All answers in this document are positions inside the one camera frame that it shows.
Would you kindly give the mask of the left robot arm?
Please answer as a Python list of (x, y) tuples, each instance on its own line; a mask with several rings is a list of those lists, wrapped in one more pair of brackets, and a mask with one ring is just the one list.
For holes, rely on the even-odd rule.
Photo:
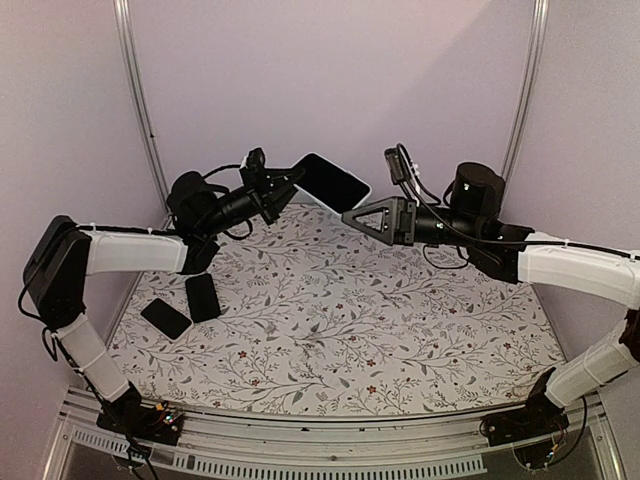
[(301, 167), (241, 168), (241, 187), (229, 191), (190, 171), (173, 184), (167, 198), (171, 231), (79, 225), (67, 215), (52, 219), (23, 270), (21, 298), (35, 310), (30, 318), (53, 334), (106, 402), (111, 419), (128, 434), (148, 426), (148, 412), (132, 398), (135, 387), (108, 354), (88, 319), (84, 303), (87, 277), (110, 272), (200, 274), (219, 246), (217, 237), (259, 215), (274, 223), (295, 194)]

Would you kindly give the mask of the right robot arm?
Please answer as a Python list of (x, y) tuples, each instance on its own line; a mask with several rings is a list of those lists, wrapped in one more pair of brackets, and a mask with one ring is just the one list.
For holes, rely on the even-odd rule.
[(343, 213), (343, 222), (387, 245), (456, 246), (486, 276), (558, 286), (614, 301), (625, 318), (596, 344), (536, 381), (517, 427), (537, 436), (556, 413), (639, 364), (639, 254), (562, 240), (500, 221), (505, 182), (491, 168), (457, 167), (444, 207), (389, 197)]

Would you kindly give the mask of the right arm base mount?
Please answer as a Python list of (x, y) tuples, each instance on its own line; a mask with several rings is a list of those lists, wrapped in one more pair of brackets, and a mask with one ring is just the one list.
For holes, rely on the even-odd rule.
[(479, 425), (479, 433), (489, 445), (500, 446), (535, 440), (545, 437), (538, 443), (515, 447), (516, 461), (528, 470), (541, 470), (549, 467), (567, 433), (569, 421), (564, 413), (544, 416), (527, 407), (488, 414)]

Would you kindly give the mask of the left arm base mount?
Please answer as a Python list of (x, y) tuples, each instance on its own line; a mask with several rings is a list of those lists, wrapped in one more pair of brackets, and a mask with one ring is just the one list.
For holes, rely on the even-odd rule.
[(184, 424), (183, 413), (165, 404), (145, 406), (136, 402), (107, 404), (96, 425), (135, 439), (176, 446)]

